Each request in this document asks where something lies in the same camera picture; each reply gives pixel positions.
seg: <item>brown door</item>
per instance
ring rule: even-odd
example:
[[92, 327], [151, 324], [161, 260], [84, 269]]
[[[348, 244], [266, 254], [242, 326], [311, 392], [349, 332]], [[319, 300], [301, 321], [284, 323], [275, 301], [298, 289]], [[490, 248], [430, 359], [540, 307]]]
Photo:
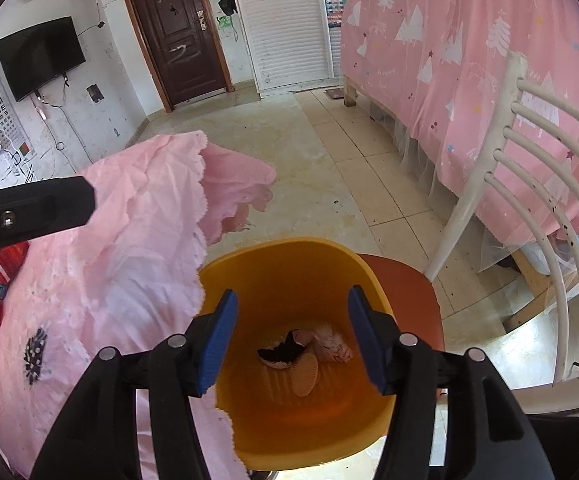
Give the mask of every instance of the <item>brown door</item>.
[[170, 104], [226, 87], [201, 0], [131, 0]]

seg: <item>black flat screen tv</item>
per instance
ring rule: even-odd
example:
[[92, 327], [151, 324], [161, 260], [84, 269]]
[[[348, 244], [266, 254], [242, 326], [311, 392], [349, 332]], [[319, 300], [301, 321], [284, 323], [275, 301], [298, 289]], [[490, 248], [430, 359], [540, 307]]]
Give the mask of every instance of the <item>black flat screen tv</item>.
[[0, 60], [17, 101], [86, 61], [70, 16], [0, 40]]

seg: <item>yellow trash bin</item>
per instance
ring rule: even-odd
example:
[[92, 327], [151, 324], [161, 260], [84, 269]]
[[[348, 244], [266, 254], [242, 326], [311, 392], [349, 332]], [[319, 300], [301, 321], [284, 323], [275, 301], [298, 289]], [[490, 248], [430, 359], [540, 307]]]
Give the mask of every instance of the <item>yellow trash bin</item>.
[[[250, 469], [276, 471], [338, 460], [370, 446], [387, 428], [393, 397], [369, 382], [347, 314], [347, 294], [361, 285], [374, 310], [392, 311], [367, 264], [320, 238], [290, 238], [227, 254], [201, 269], [211, 312], [227, 288], [239, 315], [217, 381], [218, 407], [230, 414], [234, 447]], [[294, 328], [329, 323], [354, 352], [348, 364], [322, 364], [307, 397], [292, 393], [288, 370], [273, 370], [256, 350]]]

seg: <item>white metal chair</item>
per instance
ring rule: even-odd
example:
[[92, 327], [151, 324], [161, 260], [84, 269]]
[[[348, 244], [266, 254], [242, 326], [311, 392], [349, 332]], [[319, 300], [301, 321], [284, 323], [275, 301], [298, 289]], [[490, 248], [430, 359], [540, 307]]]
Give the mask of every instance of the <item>white metal chair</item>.
[[547, 205], [567, 233], [568, 240], [572, 246], [576, 269], [579, 273], [578, 238], [558, 200], [527, 170], [503, 153], [508, 141], [521, 146], [554, 171], [579, 200], [579, 183], [572, 174], [546, 150], [513, 129], [516, 116], [526, 118], [559, 140], [579, 158], [579, 142], [559, 126], [522, 105], [521, 95], [523, 92], [533, 94], [560, 108], [577, 121], [579, 121], [579, 110], [567, 101], [550, 94], [544, 88], [527, 81], [525, 79], [527, 70], [528, 63], [524, 56], [515, 52], [508, 54], [505, 78], [493, 112], [492, 121], [476, 160], [476, 165], [466, 183], [463, 195], [458, 200], [447, 222], [439, 248], [432, 257], [425, 276], [430, 282], [436, 279], [471, 216], [474, 214], [474, 210], [483, 197], [487, 186], [493, 187], [518, 212], [519, 216], [529, 227], [533, 237], [545, 254], [551, 281], [556, 292], [558, 338], [554, 382], [553, 384], [524, 388], [514, 392], [526, 413], [553, 413], [579, 409], [579, 376], [576, 380], [564, 381], [567, 352], [569, 350], [569, 313], [565, 283], [556, 253], [554, 253], [554, 249], [547, 239], [547, 234], [533, 219], [528, 209], [494, 176], [493, 172], [498, 164], [502, 164], [534, 190], [536, 195]]

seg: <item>silver bolt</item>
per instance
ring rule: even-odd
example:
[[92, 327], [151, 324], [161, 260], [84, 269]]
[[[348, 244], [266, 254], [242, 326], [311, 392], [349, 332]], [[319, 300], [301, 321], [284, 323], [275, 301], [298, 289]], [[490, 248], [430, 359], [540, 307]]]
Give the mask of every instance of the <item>silver bolt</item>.
[[11, 211], [4, 211], [1, 215], [1, 227], [9, 229], [16, 224], [16, 215]]
[[416, 346], [418, 345], [418, 338], [414, 334], [401, 334], [398, 338], [401, 342], [401, 345], [405, 346]]
[[116, 357], [116, 349], [111, 346], [106, 346], [98, 353], [98, 356], [103, 361], [110, 361]]
[[485, 352], [483, 352], [480, 348], [470, 348], [467, 352], [469, 358], [472, 361], [477, 361], [479, 363], [485, 361]]
[[167, 340], [167, 344], [172, 348], [182, 348], [187, 345], [187, 338], [183, 334], [174, 334]]

